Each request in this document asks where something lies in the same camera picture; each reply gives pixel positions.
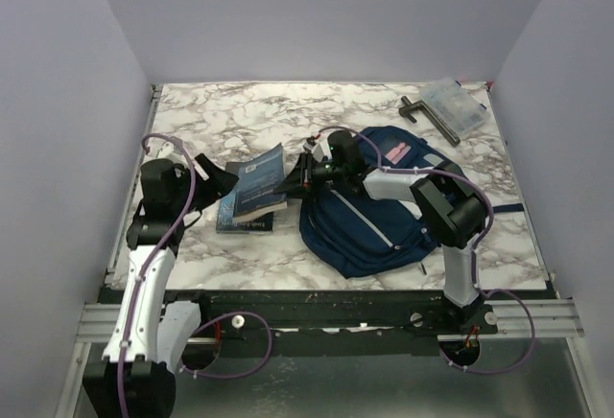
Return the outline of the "Nineteen Eighty-Four blue book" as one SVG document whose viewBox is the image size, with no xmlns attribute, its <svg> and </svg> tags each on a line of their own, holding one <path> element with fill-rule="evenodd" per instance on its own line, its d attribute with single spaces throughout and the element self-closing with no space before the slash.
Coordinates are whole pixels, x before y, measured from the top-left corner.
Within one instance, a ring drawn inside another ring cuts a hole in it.
<svg viewBox="0 0 614 418">
<path fill-rule="evenodd" d="M 284 150 L 281 144 L 242 164 L 238 177 L 234 187 L 235 222 L 254 221 L 268 213 L 287 208 L 286 195 L 276 192 L 276 188 L 285 179 Z"/>
</svg>

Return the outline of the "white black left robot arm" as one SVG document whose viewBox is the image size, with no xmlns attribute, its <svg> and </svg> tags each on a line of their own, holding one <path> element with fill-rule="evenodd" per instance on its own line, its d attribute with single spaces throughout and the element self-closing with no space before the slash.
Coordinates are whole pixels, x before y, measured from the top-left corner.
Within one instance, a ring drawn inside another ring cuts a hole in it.
<svg viewBox="0 0 614 418">
<path fill-rule="evenodd" d="M 168 417 L 177 393 L 179 360 L 190 336 L 205 335 L 213 314 L 199 302 L 164 302 L 184 216 L 202 212 L 238 181 L 204 154 L 183 165 L 156 158 L 140 168 L 142 198 L 126 234 L 129 274 L 102 358 L 83 372 L 99 417 Z"/>
</svg>

